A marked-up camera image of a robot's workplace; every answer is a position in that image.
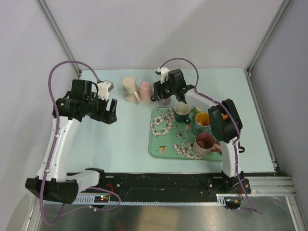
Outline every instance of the table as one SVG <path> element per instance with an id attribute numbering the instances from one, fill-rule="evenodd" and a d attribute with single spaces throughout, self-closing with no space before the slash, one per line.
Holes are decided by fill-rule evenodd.
<path id="1" fill-rule="evenodd" d="M 193 69 L 182 69 L 187 84 L 195 84 Z M 67 171 L 79 172 L 88 167 L 105 172 L 122 173 L 212 173 L 221 172 L 222 162 L 200 160 L 166 160 L 150 156 L 151 112 L 157 103 L 130 104 L 124 100 L 122 81 L 134 77 L 137 84 L 153 83 L 160 79 L 153 69 L 96 70 L 101 80 L 109 80 L 115 88 L 109 99 L 118 100 L 118 121 L 112 125 L 85 117 L 76 133 L 69 156 Z M 254 102 L 243 69 L 199 69 L 198 89 L 211 97 L 234 101 L 243 123 L 241 145 L 246 151 L 239 154 L 244 172 L 273 172 L 274 168 L 263 136 Z M 81 79 L 95 82 L 91 71 L 84 70 Z"/>

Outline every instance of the metal floor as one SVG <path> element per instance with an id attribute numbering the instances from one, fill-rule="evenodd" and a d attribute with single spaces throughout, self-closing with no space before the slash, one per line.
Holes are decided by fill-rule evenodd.
<path id="1" fill-rule="evenodd" d="M 81 209 L 59 219 L 54 226 L 42 221 L 40 231 L 295 231 L 284 196 L 251 197 L 262 215 L 250 211 L 228 212 L 222 206 L 123 205 L 108 212 Z M 248 206 L 243 200 L 241 207 Z M 68 205 L 67 212 L 77 205 Z M 59 205 L 48 205 L 57 214 Z"/>

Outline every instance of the floral tray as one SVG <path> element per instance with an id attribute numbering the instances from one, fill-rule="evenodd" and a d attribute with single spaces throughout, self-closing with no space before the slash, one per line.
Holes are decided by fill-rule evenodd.
<path id="1" fill-rule="evenodd" d="M 204 157 L 193 153 L 196 135 L 191 125 L 179 124 L 174 119 L 172 108 L 156 108 L 152 112 L 149 151 L 154 158 L 180 160 L 222 161 L 219 153 L 209 153 Z"/>

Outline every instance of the cup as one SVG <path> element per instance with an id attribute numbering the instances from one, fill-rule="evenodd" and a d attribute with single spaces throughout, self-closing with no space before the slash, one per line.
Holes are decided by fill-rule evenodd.
<path id="1" fill-rule="evenodd" d="M 132 77 L 127 77 L 123 80 L 123 91 L 125 100 L 129 103 L 140 103 L 141 99 L 138 94 L 136 80 Z"/>
<path id="2" fill-rule="evenodd" d="M 164 100 L 160 100 L 160 101 L 157 101 L 157 102 L 161 106 L 167 106 L 171 103 L 171 96 L 169 98 L 166 98 Z"/>
<path id="3" fill-rule="evenodd" d="M 140 99 L 142 102 L 149 103 L 151 102 L 151 97 L 153 95 L 153 86 L 148 82 L 143 82 L 139 87 Z"/>
<path id="4" fill-rule="evenodd" d="M 174 118 L 178 123 L 190 124 L 191 119 L 189 118 L 189 113 L 191 112 L 191 107 L 183 102 L 178 102 L 174 106 Z"/>
<path id="5" fill-rule="evenodd" d="M 193 143 L 192 150 L 197 156 L 205 156 L 209 152 L 221 152 L 221 146 L 215 143 L 214 137 L 208 132 L 201 132 Z"/>
<path id="6" fill-rule="evenodd" d="M 198 135 L 200 132 L 211 133 L 210 117 L 206 112 L 199 112 L 194 118 L 192 125 L 193 134 Z"/>

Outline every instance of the orange object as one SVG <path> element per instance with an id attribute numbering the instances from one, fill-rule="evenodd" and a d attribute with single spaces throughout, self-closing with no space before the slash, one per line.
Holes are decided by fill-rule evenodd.
<path id="1" fill-rule="evenodd" d="M 196 121 L 201 126 L 209 126 L 210 125 L 210 117 L 208 113 L 200 112 L 196 115 Z"/>

